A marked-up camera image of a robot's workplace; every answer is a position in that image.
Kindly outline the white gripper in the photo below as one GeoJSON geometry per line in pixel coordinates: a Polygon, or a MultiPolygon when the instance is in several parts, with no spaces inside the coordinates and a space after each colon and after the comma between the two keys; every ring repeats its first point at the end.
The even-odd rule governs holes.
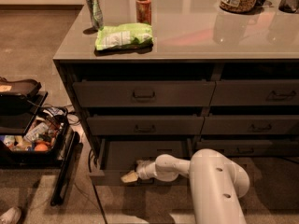
{"type": "Polygon", "coordinates": [[[135,171],[130,171],[121,177],[123,183],[133,183],[136,182],[138,178],[149,180],[156,177],[156,166],[154,161],[137,160],[136,164],[135,171]]]}

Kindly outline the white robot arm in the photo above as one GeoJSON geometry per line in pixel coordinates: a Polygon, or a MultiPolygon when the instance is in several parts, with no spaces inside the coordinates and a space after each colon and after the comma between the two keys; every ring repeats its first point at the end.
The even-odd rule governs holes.
{"type": "Polygon", "coordinates": [[[187,161],[168,154],[138,161],[121,177],[124,183],[155,178],[189,179],[196,224],[247,224],[239,199],[249,191],[249,176],[240,165],[213,149],[200,149],[187,161]]]}

